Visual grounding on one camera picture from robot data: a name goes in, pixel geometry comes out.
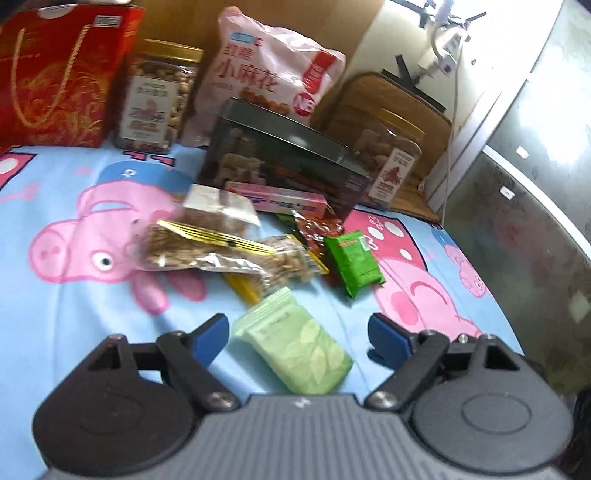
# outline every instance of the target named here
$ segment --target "snack box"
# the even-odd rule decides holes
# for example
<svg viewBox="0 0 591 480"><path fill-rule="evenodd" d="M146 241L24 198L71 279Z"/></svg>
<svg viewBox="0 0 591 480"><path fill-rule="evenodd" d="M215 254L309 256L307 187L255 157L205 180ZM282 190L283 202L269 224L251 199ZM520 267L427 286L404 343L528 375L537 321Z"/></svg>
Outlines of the snack box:
<svg viewBox="0 0 591 480"><path fill-rule="evenodd" d="M297 190L237 181L227 181L224 190L248 198L257 212L291 215L291 212L295 210L322 218L327 207L326 199L319 193L298 192Z"/></svg>
<svg viewBox="0 0 591 480"><path fill-rule="evenodd" d="M239 99L220 110L199 183L227 181L318 193L342 219L371 178L355 155L294 120Z"/></svg>
<svg viewBox="0 0 591 480"><path fill-rule="evenodd" d="M13 15L0 33L0 147L100 147L113 80L143 14L72 2Z"/></svg>

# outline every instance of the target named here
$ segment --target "plastic jar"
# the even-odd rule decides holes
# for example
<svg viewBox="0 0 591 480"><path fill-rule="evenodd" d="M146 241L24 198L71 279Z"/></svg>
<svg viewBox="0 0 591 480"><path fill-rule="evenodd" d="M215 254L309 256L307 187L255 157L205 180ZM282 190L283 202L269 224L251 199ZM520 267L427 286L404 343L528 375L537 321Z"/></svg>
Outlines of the plastic jar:
<svg viewBox="0 0 591 480"><path fill-rule="evenodd" d="M114 143L167 153L181 128L203 50L161 40L143 41L129 68L127 95Z"/></svg>
<svg viewBox="0 0 591 480"><path fill-rule="evenodd" d="M389 110L380 109L361 133L355 150L374 182L364 203L388 210L422 155L425 133Z"/></svg>

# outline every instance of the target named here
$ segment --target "white cable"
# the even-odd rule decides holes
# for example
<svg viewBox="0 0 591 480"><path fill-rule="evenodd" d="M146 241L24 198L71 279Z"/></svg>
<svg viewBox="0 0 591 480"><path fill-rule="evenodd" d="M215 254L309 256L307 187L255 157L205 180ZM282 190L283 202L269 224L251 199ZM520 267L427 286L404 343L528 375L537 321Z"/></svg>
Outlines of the white cable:
<svg viewBox="0 0 591 480"><path fill-rule="evenodd" d="M437 24L433 25L433 32L431 33L431 48L435 52L435 56L439 61L443 61L443 57L439 53L439 49L437 48L437 33L439 32L439 27Z"/></svg>
<svg viewBox="0 0 591 480"><path fill-rule="evenodd" d="M459 90L460 90L460 66L462 65L462 51L464 48L464 40L466 36L462 36L460 43L457 46L457 67L456 77L454 79L454 98L453 98L453 112L452 112L452 133L449 136L449 143L447 144L447 175L445 178L445 196L443 198L443 211L441 212L441 226L445 228L445 213L447 209L447 197L449 195L449 177L452 173L452 142L456 136L456 117L457 117L457 104L459 103Z"/></svg>

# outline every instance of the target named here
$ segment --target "blue bedsheet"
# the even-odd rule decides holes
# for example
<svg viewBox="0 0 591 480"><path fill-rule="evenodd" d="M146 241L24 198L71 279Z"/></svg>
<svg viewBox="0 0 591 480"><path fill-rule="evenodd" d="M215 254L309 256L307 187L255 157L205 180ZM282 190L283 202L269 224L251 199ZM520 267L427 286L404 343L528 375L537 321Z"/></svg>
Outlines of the blue bedsheet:
<svg viewBox="0 0 591 480"><path fill-rule="evenodd" d="M150 342L170 330L193 330L217 312L230 322L245 310L220 275L140 273L129 238L174 207L204 159L176 146L169 155L21 147L0 157L0 479L30 480L43 462L31 436L35 409L106 335ZM265 236L284 231L261 216ZM300 303L351 354L340 388L361 400L390 371L367 357L366 325L382 310L411 330L492 332L519 344L496 301L445 231L405 215L354 212L387 283L353 301L321 279L294 286ZM248 346L232 340L210 367L245 400L285 387Z"/></svg>

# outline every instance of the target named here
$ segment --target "jar label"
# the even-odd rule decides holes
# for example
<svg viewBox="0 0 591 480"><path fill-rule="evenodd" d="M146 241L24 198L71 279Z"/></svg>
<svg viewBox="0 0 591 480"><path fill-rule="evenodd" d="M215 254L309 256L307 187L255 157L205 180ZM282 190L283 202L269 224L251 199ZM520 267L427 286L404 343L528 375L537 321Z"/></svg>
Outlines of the jar label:
<svg viewBox="0 0 591 480"><path fill-rule="evenodd" d="M399 148L394 148L386 165L379 172L368 196L379 203L389 204L408 177L417 159Z"/></svg>
<svg viewBox="0 0 591 480"><path fill-rule="evenodd" d="M178 83L134 77L121 118L120 136L146 143L164 143Z"/></svg>

